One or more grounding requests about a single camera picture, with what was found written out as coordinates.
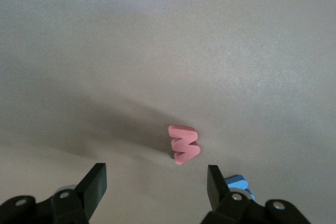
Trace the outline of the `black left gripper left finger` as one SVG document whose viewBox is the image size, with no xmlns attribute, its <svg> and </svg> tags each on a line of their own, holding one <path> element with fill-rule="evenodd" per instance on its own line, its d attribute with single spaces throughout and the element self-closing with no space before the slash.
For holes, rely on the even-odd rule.
<svg viewBox="0 0 336 224">
<path fill-rule="evenodd" d="M 74 189 L 42 202 L 20 195 L 0 205 L 0 224 L 89 224 L 107 190 L 105 163 L 96 163 Z"/>
</svg>

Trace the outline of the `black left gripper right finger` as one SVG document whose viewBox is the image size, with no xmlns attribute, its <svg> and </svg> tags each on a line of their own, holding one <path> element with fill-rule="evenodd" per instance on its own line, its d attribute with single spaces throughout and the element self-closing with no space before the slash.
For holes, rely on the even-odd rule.
<svg viewBox="0 0 336 224">
<path fill-rule="evenodd" d="M 271 199 L 261 206 L 246 191 L 229 188 L 217 165 L 208 165 L 207 194 L 212 211 L 201 224 L 311 224 L 288 201 Z"/>
</svg>

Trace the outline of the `blue foam capital M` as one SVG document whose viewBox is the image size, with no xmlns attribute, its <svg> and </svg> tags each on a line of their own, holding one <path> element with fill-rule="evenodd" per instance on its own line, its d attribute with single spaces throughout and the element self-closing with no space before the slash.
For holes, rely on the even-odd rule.
<svg viewBox="0 0 336 224">
<path fill-rule="evenodd" d="M 243 175 L 234 175 L 224 180 L 230 191 L 244 194 L 248 199 L 255 200 L 254 194 L 248 188 L 249 183 Z"/>
</svg>

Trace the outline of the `pink foam small m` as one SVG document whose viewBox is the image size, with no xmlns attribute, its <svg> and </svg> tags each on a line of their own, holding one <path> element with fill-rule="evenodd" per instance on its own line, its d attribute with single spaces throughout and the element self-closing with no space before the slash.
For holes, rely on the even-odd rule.
<svg viewBox="0 0 336 224">
<path fill-rule="evenodd" d="M 174 161 L 182 165 L 197 156 L 201 149 L 197 143 L 198 133 L 189 126 L 170 125 L 168 127 L 171 140 L 171 148 L 174 151 Z"/>
</svg>

